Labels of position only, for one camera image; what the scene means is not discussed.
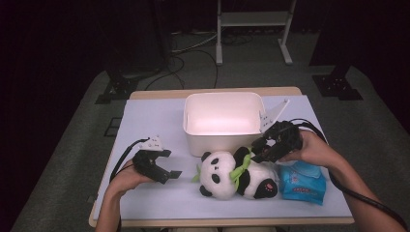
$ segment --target panda ear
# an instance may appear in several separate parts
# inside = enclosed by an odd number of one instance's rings
[[[246,147],[240,147],[238,150],[236,150],[235,154],[233,155],[233,158],[236,162],[236,167],[242,165],[242,163],[244,162],[244,157],[247,154],[249,154],[249,149]]]
[[[201,157],[201,161],[204,161],[204,160],[205,160],[206,158],[208,158],[210,155],[211,155],[210,152],[204,153],[204,155],[202,155],[202,157]]]
[[[206,190],[204,186],[201,186],[201,187],[199,188],[199,191],[200,191],[200,192],[202,193],[202,195],[204,195],[204,196],[212,196],[212,193],[211,193],[210,191]]]

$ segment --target human hand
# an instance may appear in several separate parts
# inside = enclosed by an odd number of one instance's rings
[[[287,154],[280,162],[302,160],[313,165],[330,167],[341,159],[341,156],[314,132],[300,130],[300,135],[303,140],[302,149]]]
[[[154,182],[150,178],[138,173],[133,168],[132,160],[128,160],[120,169],[108,186],[107,191],[124,195],[128,190],[135,189],[141,183]]]

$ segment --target panda eye patch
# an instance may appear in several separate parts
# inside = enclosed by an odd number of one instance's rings
[[[220,159],[215,158],[211,161],[211,164],[217,164],[220,161]]]
[[[215,184],[220,183],[220,176],[217,174],[212,174],[212,180],[215,182]]]

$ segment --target white tabletop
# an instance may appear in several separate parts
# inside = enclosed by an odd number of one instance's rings
[[[290,103],[279,121],[303,118],[321,130],[307,96],[262,96],[267,110],[285,99]],[[218,225],[353,222],[342,193],[329,179],[323,206],[283,200],[280,194],[275,198],[258,200],[236,195],[228,201],[202,196],[200,184],[190,181],[201,161],[188,149],[183,130],[184,106],[185,99],[127,101],[90,220],[98,219],[109,175],[127,147],[138,139],[158,135],[165,149],[172,154],[169,158],[158,158],[157,165],[168,171],[181,170],[182,174],[179,179],[168,180],[165,185],[143,184],[127,192],[121,200],[121,218],[126,225],[127,221],[133,221],[130,225],[135,226],[202,226],[207,224],[206,221]],[[136,152],[137,146],[126,160]]]

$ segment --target forearm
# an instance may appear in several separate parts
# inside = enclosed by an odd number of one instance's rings
[[[334,177],[346,188],[380,202],[356,170],[342,157],[329,167]],[[360,231],[405,231],[392,217],[346,193],[344,197]]]
[[[113,232],[117,230],[120,220],[121,194],[107,191],[102,200],[96,232]]]

